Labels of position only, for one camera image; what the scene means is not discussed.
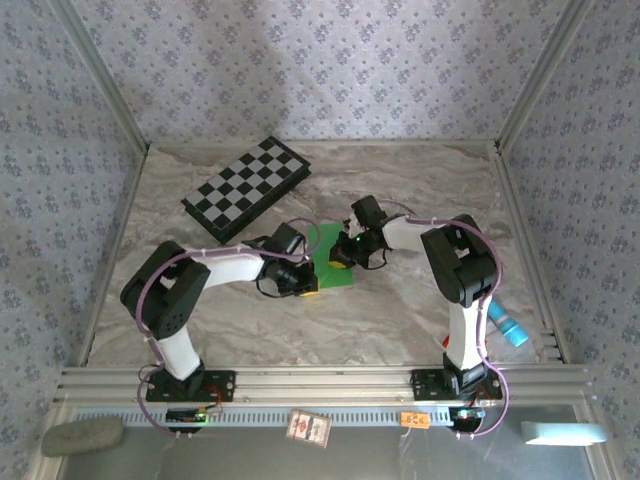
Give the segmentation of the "black white folded chessboard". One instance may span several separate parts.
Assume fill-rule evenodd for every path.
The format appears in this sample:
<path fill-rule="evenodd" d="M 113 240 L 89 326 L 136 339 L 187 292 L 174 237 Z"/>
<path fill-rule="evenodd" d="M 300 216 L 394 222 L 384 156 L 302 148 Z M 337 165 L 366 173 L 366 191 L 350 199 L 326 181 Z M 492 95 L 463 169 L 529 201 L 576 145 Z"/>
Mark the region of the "black white folded chessboard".
<path fill-rule="evenodd" d="M 186 212 L 225 244 L 311 174 L 310 163 L 270 136 L 181 200 Z"/>

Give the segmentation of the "small red card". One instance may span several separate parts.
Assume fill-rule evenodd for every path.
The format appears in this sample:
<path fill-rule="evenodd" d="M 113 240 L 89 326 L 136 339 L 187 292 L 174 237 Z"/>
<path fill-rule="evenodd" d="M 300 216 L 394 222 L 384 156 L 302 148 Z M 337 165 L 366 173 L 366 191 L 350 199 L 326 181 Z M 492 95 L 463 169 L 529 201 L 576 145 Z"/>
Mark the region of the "small red card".
<path fill-rule="evenodd" d="M 289 415 L 286 437 L 305 444 L 326 448 L 332 419 L 328 416 L 293 409 Z"/>

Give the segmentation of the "blue cylindrical bottle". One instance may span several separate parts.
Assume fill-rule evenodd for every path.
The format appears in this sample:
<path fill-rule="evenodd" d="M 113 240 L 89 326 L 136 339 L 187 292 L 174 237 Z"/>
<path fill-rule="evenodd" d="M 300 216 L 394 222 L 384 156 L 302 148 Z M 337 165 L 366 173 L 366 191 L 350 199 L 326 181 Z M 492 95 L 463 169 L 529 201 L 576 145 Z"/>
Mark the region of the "blue cylindrical bottle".
<path fill-rule="evenodd" d="M 518 348 L 528 340 L 526 331 L 495 298 L 489 304 L 488 317 L 514 347 Z"/>

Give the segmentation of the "small circuit board with LED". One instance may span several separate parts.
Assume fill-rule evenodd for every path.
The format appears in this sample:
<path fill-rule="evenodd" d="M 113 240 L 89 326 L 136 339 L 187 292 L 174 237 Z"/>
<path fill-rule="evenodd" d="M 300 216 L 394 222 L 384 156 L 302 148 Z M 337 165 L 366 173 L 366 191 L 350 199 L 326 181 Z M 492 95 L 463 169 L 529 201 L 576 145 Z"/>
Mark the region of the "small circuit board with LED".
<path fill-rule="evenodd" d="M 485 411 L 476 407 L 450 407 L 449 415 L 453 422 L 451 430 L 464 434 L 474 434 L 478 431 L 484 418 Z"/>
<path fill-rule="evenodd" d="M 214 406 L 199 408 L 174 408 L 165 414 L 165 422 L 171 432 L 197 433 L 223 413 Z"/>

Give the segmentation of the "grey oval stone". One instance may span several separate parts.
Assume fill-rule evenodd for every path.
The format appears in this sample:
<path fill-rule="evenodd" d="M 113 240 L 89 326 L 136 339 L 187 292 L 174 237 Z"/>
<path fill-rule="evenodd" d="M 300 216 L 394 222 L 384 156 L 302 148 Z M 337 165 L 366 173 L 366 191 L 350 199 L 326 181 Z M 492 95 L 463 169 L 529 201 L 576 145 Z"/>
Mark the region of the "grey oval stone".
<path fill-rule="evenodd" d="M 124 424 L 117 416 L 67 422 L 46 431 L 41 454 L 54 458 L 101 451 L 116 446 L 123 434 Z"/>

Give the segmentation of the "white foam block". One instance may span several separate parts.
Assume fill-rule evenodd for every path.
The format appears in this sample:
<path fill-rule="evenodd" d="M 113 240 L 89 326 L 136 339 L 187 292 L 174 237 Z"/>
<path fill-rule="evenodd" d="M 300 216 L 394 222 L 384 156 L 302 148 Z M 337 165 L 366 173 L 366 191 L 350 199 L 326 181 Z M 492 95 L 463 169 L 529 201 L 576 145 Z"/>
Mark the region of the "white foam block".
<path fill-rule="evenodd" d="M 608 440 L 607 430 L 595 423 L 522 422 L 521 431 L 528 445 L 586 447 Z"/>

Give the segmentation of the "wide aluminium profile rail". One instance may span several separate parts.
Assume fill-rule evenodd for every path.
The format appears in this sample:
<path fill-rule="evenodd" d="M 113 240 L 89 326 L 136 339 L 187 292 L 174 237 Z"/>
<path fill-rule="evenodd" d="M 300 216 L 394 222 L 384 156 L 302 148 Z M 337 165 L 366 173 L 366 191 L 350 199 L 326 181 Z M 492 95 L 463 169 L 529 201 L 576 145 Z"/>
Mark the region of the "wide aluminium profile rail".
<path fill-rule="evenodd" d="M 235 367 L 235 406 L 399 406 L 413 402 L 409 366 Z M 568 364 L 501 368 L 516 405 L 592 403 L 598 399 L 587 367 Z M 136 369 L 69 368 L 54 393 L 74 406 L 132 406 Z"/>

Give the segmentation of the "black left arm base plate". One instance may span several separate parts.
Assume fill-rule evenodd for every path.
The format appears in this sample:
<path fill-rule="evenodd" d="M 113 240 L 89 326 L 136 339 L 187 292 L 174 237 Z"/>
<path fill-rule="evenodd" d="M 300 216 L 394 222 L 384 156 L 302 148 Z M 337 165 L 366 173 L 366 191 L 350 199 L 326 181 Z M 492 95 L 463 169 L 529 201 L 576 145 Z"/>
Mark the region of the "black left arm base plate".
<path fill-rule="evenodd" d="M 186 380 L 177 380 L 162 370 L 151 376 L 145 400 L 151 403 L 231 402 L 236 386 L 232 370 L 202 370 Z"/>

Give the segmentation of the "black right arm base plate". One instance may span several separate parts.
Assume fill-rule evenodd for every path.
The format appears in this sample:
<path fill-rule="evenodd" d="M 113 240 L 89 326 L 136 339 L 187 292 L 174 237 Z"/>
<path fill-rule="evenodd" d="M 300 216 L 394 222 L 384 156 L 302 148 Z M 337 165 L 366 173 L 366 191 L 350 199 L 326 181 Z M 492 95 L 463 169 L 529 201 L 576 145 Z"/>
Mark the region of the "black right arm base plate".
<path fill-rule="evenodd" d="M 410 386 L 415 401 L 468 402 L 479 396 L 481 400 L 502 400 L 503 390 L 498 376 L 491 370 L 482 380 L 474 380 L 470 386 L 460 387 L 457 378 L 444 368 L 414 369 Z"/>

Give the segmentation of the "aluminium side rail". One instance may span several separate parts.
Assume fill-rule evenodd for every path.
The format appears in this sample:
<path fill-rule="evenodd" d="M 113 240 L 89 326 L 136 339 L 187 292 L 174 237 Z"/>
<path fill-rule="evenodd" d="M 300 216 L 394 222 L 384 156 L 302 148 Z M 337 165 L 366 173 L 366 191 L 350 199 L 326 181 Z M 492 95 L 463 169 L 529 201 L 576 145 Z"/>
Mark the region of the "aluminium side rail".
<path fill-rule="evenodd" d="M 94 305 L 91 309 L 87 328 L 83 336 L 83 342 L 80 347 L 78 356 L 74 362 L 74 365 L 76 367 L 84 367 L 87 364 L 92 344 L 95 338 L 95 332 L 99 317 L 105 299 L 107 297 L 109 284 L 118 258 L 119 248 L 124 236 L 124 232 L 126 230 L 126 225 L 130 217 L 131 209 L 134 203 L 135 195 L 140 183 L 140 178 L 143 172 L 145 161 L 148 157 L 149 150 L 150 145 L 146 144 L 142 150 L 140 157 L 136 161 L 131 184 L 128 187 L 124 203 L 122 204 L 121 212 L 119 213 L 119 216 L 117 218 L 117 229 L 115 230 L 114 236 L 112 237 L 111 243 L 109 244 L 109 256 L 107 257 L 104 275 L 97 290 L 96 301 L 94 302 Z"/>
<path fill-rule="evenodd" d="M 488 142 L 487 151 L 494 165 L 497 185 L 504 198 L 503 203 L 515 237 L 523 273 L 532 295 L 534 312 L 543 327 L 540 333 L 544 344 L 543 352 L 550 363 L 571 364 L 572 359 L 560 318 L 551 298 L 550 287 L 509 164 L 493 142 Z"/>

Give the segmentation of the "aluminium frame post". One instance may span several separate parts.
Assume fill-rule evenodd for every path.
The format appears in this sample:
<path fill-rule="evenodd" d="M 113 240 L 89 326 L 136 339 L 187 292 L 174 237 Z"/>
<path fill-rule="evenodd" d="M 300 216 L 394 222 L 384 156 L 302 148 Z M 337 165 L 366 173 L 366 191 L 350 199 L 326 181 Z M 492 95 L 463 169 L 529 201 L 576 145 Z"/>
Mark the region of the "aluminium frame post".
<path fill-rule="evenodd" d="M 566 1 L 544 48 L 535 61 L 495 140 L 496 150 L 499 154 L 504 155 L 513 147 L 515 140 L 578 33 L 581 24 L 595 3 L 596 0 Z"/>
<path fill-rule="evenodd" d="M 148 142 L 72 0 L 47 0 L 47 2 L 81 57 L 129 143 L 139 155 L 145 157 L 149 149 Z"/>

